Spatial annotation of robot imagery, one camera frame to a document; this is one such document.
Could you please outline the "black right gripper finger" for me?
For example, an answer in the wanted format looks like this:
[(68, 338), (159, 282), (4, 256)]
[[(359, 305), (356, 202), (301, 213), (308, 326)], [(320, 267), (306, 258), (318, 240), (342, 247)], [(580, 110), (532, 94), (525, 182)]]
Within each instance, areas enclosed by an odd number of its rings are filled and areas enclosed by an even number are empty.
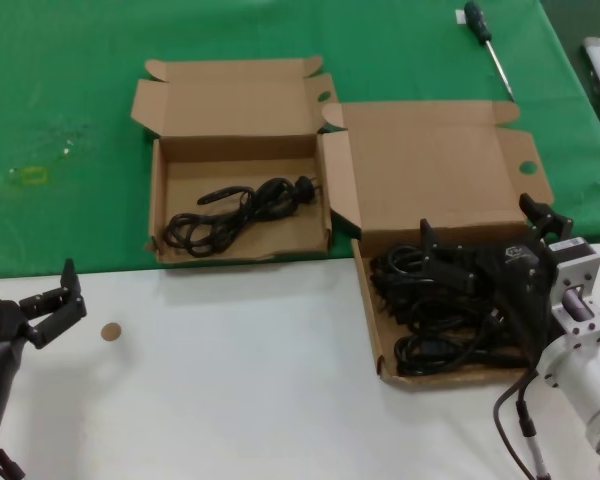
[(571, 238), (573, 220), (556, 213), (549, 204), (536, 202), (528, 193), (523, 193), (519, 207), (529, 223), (527, 238), (530, 241), (544, 241), (548, 235), (553, 235), (558, 241)]
[(477, 290), (477, 249), (443, 244), (426, 219), (420, 220), (421, 270), (426, 279), (461, 293)]

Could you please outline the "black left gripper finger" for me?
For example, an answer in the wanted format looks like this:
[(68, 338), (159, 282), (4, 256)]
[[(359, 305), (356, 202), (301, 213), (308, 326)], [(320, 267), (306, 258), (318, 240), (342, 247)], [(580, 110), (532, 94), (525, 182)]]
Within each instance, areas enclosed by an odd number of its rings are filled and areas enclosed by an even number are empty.
[(60, 286), (33, 295), (19, 302), (19, 308), (28, 320), (54, 314), (68, 306), (75, 292), (75, 264), (67, 259), (60, 277)]
[(36, 326), (29, 325), (28, 341), (37, 349), (42, 349), (72, 328), (86, 315), (86, 304), (75, 269), (75, 292), (69, 305), (54, 314), (42, 316), (43, 320)]

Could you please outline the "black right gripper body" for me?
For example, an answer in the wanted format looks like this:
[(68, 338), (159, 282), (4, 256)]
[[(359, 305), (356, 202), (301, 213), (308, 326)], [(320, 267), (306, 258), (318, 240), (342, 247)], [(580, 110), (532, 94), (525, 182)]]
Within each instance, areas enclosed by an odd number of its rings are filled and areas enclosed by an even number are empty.
[(552, 324), (547, 274), (539, 255), (523, 242), (487, 243), (476, 249), (476, 266), (516, 344), (528, 360), (538, 361)]

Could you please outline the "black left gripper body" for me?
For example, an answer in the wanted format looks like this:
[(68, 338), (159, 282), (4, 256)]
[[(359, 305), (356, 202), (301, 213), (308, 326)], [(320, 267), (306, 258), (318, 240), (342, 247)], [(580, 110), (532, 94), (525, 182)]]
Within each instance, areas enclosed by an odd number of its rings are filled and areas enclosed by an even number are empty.
[(0, 300), (0, 346), (22, 349), (27, 342), (29, 319), (18, 303)]

